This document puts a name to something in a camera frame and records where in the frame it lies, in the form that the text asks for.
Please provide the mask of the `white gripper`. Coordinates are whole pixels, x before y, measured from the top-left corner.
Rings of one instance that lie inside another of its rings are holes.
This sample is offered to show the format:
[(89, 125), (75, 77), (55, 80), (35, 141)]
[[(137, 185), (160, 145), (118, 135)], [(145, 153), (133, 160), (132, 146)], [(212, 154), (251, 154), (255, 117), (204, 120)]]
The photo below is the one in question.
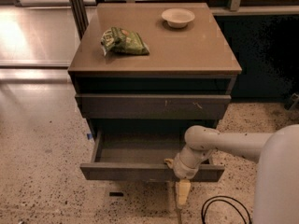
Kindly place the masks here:
[(174, 159), (164, 160), (167, 167), (173, 168), (175, 176), (180, 179), (175, 184), (177, 207), (183, 207), (186, 204), (191, 190), (189, 180), (195, 177), (201, 163), (206, 161), (212, 153), (212, 150), (195, 150), (184, 147)]

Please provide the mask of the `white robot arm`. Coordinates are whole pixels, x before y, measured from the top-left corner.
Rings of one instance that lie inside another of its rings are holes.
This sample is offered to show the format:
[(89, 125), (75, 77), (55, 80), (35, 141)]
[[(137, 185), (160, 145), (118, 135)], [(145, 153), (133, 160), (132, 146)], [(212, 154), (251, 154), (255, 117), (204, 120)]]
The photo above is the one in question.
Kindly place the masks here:
[(190, 127), (185, 146), (168, 167), (179, 179), (177, 206), (188, 198), (200, 164), (217, 149), (258, 164), (253, 224), (299, 224), (299, 125), (274, 133), (221, 133), (203, 126)]

